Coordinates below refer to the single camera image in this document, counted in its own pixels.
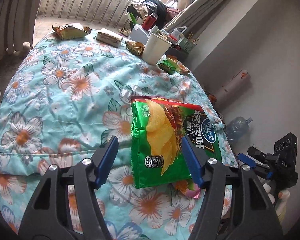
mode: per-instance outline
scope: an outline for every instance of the red bottle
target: red bottle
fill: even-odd
[[[155,23],[155,21],[157,20],[158,15],[155,13],[152,13],[150,15],[147,16],[147,18],[144,20],[143,24],[142,24],[142,28],[146,31],[149,31],[149,29],[151,28],[151,26]]]

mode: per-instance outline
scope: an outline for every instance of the bag of chips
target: bag of chips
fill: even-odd
[[[186,134],[196,147],[221,161],[218,138],[201,106],[151,96],[132,97],[131,105],[136,188],[191,178],[181,152]]]

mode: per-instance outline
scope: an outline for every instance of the curtain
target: curtain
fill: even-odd
[[[189,7],[173,18],[164,29],[172,32],[177,27],[188,27],[187,36],[197,38],[230,0],[195,0]]]
[[[3,0],[0,5],[0,59],[6,51],[20,51],[24,42],[32,49],[34,23],[40,0]]]

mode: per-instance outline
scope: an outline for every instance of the transparent plastic bottle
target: transparent plastic bottle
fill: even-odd
[[[252,121],[252,118],[249,117],[247,120],[238,116],[234,118],[227,126],[225,133],[227,135],[227,140],[230,144],[235,143],[240,139],[245,133],[249,130],[249,123]]]

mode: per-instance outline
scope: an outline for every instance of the floral fabric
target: floral fabric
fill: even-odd
[[[187,239],[199,200],[171,184],[136,189],[130,167],[131,97],[158,95],[199,104],[213,123],[222,161],[236,166],[223,124],[192,76],[168,75],[130,54],[124,42],[113,48],[96,41],[96,30],[60,41],[49,33],[29,53],[11,79],[0,105],[0,209],[19,225],[40,176],[49,165],[75,165],[112,135],[119,151],[108,181],[96,191],[113,239]],[[74,187],[69,186],[74,229],[82,231]],[[227,186],[223,215],[231,202]]]

